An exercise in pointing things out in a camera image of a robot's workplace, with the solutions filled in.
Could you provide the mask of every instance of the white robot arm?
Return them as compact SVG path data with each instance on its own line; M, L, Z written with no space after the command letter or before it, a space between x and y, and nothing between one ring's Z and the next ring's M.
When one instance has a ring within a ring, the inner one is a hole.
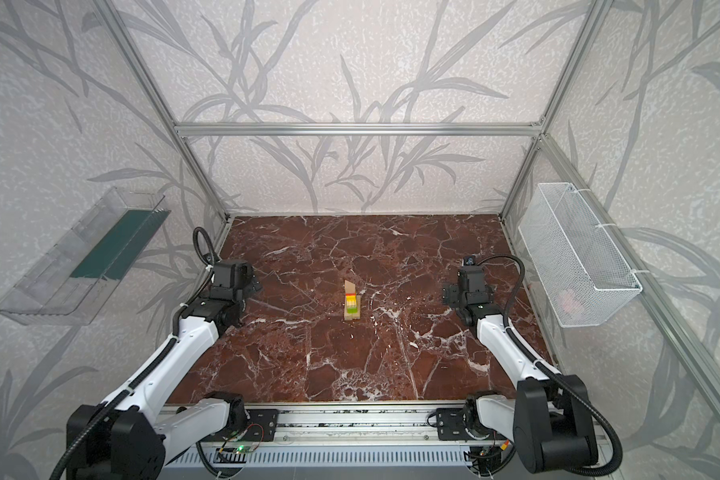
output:
M212 251L209 255L218 261ZM207 257L204 261L211 263ZM493 291L485 285L482 267L473 257L465 258L458 284L443 289L443 302L496 356L518 390L516 399L493 394L468 400L464 411L474 414L469 416L471 421L464 415L466 429L482 436L496 431L508 438L530 472L566 468L581 475L606 475L620 463L618 437L614 433L611 438L614 458L608 465L585 467L597 461L592 416L606 433L610 426L606 428L607 421L589 405L582 381L562 376L543 360L506 315L521 286L523 267L519 265L520 280L504 310L493 302ZM242 398L231 394L211 394L159 423L157 415L202 353L230 326L241 325L245 298L260 289L250 264L242 260L214 263L189 305L182 304L174 316L172 334L163 345L102 403L81 406L70 417L68 448L51 480L59 480L65 469L69 480L154 480L165 464L202 438L242 432L249 420Z
M497 257L513 260L520 271L503 309L494 302L482 267ZM508 318L524 274L523 262L513 255L493 255L479 263L467 256L459 268L458 283L443 287L443 303L456 310L475 338L496 356L517 389L514 400L499 394L469 398L464 406L465 429L482 436L499 432L514 444L531 473L564 468L579 475L609 475L622 459L613 427L589 403L581 379L561 375L534 351ZM592 418L602 425L614 449L608 463L595 468L589 467L598 460Z

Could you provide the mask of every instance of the metal mesh basket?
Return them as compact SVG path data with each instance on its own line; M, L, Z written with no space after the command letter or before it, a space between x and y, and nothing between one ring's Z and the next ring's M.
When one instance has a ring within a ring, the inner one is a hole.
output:
M643 290L572 184L538 184L519 230L564 327L601 325Z

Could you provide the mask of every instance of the wallpaper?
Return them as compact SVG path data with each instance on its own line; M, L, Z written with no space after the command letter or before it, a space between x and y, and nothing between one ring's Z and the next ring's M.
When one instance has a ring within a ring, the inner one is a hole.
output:
M720 422L639 297L601 326L560 328L518 232L535 185L557 181L552 165L538 154L506 219L553 358L563 372L584 380L593 405L618 432L624 446L618 473L624 479L720 480Z
M530 142L526 137L192 140L227 209L249 214L497 213Z
M589 0L117 0L180 121L539 119Z
M552 131L720 365L720 2L611 11Z
M0 2L0 296L112 187L161 192L171 213L94 321L0 315L0 480L47 478L67 418L98 403L162 342L196 282L207 205L87 2Z
M451 123L538 120L589 0L116 5L178 121ZM230 211L259 214L496 213L528 144L192 142Z

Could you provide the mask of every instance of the black cable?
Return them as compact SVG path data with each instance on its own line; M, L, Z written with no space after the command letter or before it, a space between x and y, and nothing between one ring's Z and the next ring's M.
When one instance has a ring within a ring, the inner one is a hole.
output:
M496 469L490 473L490 476L496 475L497 473L504 470L504 468L509 465L509 462L512 461L512 457L514 457L514 454L517 452L518 452L518 449L515 448L514 446L512 446L512 451L509 452L506 457L504 457L504 459L501 461L499 466L497 466Z
M128 392L128 390L123 390L122 392L118 393L115 398L112 398L112 401L107 403L104 408L99 410L99 412L90 420L90 422L88 422L88 425L86 425L83 430L80 431L79 434L77 434L77 437L75 437L72 443L69 444L67 450L61 456L61 458L59 458L59 461L56 462L54 470L50 473L50 480L59 480L61 478L61 474L63 474L64 470L67 468L67 464L69 463L70 458L72 458L72 454L77 449L77 447L79 447L80 444L83 443L83 440L85 440L85 438L91 433L91 431L94 430L94 428L98 427L98 425L102 423L104 419L112 413L113 410L115 410L117 404L122 402L129 394L130 393Z
M203 467L206 468L209 474L213 475L219 480L228 480L228 478L232 478L235 475L237 475L240 472L240 468L237 469L237 472L229 475L229 476L222 476L221 470L217 469L216 467L211 465L211 462L208 461L208 458L206 457L206 454L202 450L202 445L200 444L200 441L198 441L195 444L195 447L197 448L197 454L200 456L200 463Z
M501 455L501 453L503 453L503 452L504 452L504 450L501 450L501 449L500 449L500 450L499 450L499 455ZM514 457L514 454L517 453L517 452L518 452L518 450L514 447L514 445L512 445L512 449L510 450L510 452L507 454L506 457L504 457L504 458L501 460L501 463L499 464L499 466L496 467L495 470L491 470L491 471L488 473L488 475L480 475L480 476L481 476L481 477L486 477L486 476L492 477L493 475L496 475L497 473L501 472L502 470L504 470L504 468L506 468L506 466L509 465L509 462L512 461L512 457ZM493 456L483 456L483 457L475 456L475 457L473 457L473 456L470 456L470 454L468 454L468 453L466 453L466 452L464 452L464 454L465 454L466 456L469 456L470 458L474 458L475 460L479 460L479 459L481 459L481 458L492 458L492 457L493 457Z
M621 466L621 461L624 459L624 450L621 446L621 440L619 439L618 434L616 434L616 430L611 426L611 424L606 420L606 418L603 416L602 413L600 413L597 408L595 408L589 401L585 400L581 396L579 396L570 386L566 383L565 380L560 378L557 373L553 372L547 366L544 364L544 361L533 354L531 351L529 351L525 345L520 341L520 339L514 334L514 328L509 329L510 322L509 322L509 308L512 307L515 301L515 297L518 294L518 291L523 285L523 279L525 278L525 264L523 264L523 261L517 258L514 255L504 255L504 254L497 254L492 255L485 260L482 260L478 265L482 265L485 262L493 259L493 258L509 258L516 264L518 264L518 267L520 268L520 274L518 277L518 281L514 284L514 287L512 288L512 291L510 292L510 297L507 300L507 306L504 308L504 314L502 315L502 323L504 324L504 328L507 332L507 335L509 336L510 340L512 340L512 343L514 343L520 351L525 355L528 360L532 361L532 363L542 371L543 374L548 376L553 382L557 383L557 385L563 389L568 395L570 395L574 400L576 400L578 403L584 406L587 411L592 415L593 418L595 418L600 426L603 427L603 430L605 430L606 435L608 435L608 439L610 440L611 446L614 449L614 454L611 456L610 460L607 464L605 464L602 467L576 467L576 468L566 468L568 472L571 472L576 475L584 475L584 476L590 476L590 477L602 477L605 475L610 475L611 473L614 473L616 470L619 469L619 466Z
M206 245L208 247L209 251L209 259L206 260L202 256L202 252L200 251L200 245L198 244L197 235L201 234L202 238L206 242ZM211 238L208 235L208 232L201 226L198 226L194 229L192 232L192 244L195 247L195 253L200 258L200 261L203 262L206 265L211 265L211 267L218 261L219 257L216 254L216 252L213 250L213 244L211 243ZM197 296L208 286L208 283L211 282L211 277L213 275L212 269L209 269L208 275L206 275L206 278L204 281L200 284L200 287L195 290L195 292L192 294L190 299L186 302L186 304L192 303ZM173 337L179 336L179 328L180 328L180 319L181 319L181 313L186 309L186 305L182 305L176 313L173 315L173 321L171 326L171 333ZM67 468L67 464L69 463L70 459L72 458L72 455L74 454L74 451L77 450L77 448L83 443L83 441L86 439L86 437L96 428L99 426L99 424L102 423L102 421L109 416L110 413L112 413L113 410L122 402L126 397L128 397L133 390L138 387L139 384L141 384L145 378L149 376L149 374L154 371L155 368L162 362L167 356L168 353L173 349L173 346L178 342L176 338L171 338L168 340L168 343L163 347L163 349L160 351L160 353L157 354L154 360L150 362L149 365L146 366L144 370L142 370L139 375L134 378L131 383L128 384L128 389L123 390L122 392L118 393L115 398L112 398L112 401L107 403L99 412L88 422L88 424L83 428L83 430L80 431L79 434L77 434L77 437L67 446L67 450L64 451L64 454L59 458L59 461L56 463L56 466L54 467L54 470L50 474L50 480L60 480L61 475L64 473L64 470Z
M584 408L589 410L592 417L594 417L600 424L600 426L603 427L603 430L605 430L605 434L608 435L611 446L614 448L614 454L610 457L608 463L602 467L576 467L566 468L566 470L576 475L584 475L588 477L603 477L605 475L610 475L611 473L614 473L616 470L618 470L619 466L621 466L622 459L624 459L624 450L622 449L621 440L619 440L619 436L616 434L616 430L614 430L614 428L611 426L608 420L606 420L603 414L597 411L597 408L594 408L591 403L589 403L584 398L581 398L573 389L570 388L570 386L568 386L565 380L561 379L560 376L557 375L557 373L548 369L547 366L542 362L536 362L536 366L539 370L544 372L546 376L553 379L555 383L560 386L561 389L568 392L568 395L573 397L578 403L583 405Z
M504 450L502 450L501 447L499 447L499 446L496 446L496 447L498 448L498 450L496 452L491 452L488 455L475 455L470 452L464 452L464 456L466 456L468 458L474 458L475 460L481 460L483 458L497 457L497 456L501 455L502 453L504 453Z

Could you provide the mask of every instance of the transparent plastic tray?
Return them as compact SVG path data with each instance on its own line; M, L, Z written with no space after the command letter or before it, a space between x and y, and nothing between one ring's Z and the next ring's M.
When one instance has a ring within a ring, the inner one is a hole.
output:
M91 323L168 215L164 197L110 188L0 298L0 313L25 325Z

